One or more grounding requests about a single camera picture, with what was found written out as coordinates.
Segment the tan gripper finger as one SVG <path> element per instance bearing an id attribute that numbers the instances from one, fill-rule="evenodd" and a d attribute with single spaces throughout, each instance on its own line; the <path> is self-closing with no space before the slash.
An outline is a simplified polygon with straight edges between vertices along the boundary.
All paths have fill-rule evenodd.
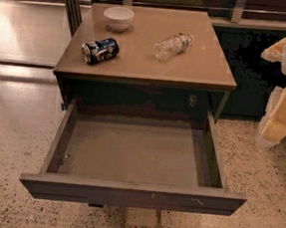
<path id="1" fill-rule="evenodd" d="M 281 62 L 283 59 L 283 52 L 286 45 L 286 38 L 271 45 L 261 53 L 261 58 L 271 63 Z"/>
<path id="2" fill-rule="evenodd" d="M 270 95 L 265 115 L 260 120 L 256 144 L 270 148 L 277 145 L 286 136 L 286 87 L 275 87 Z"/>

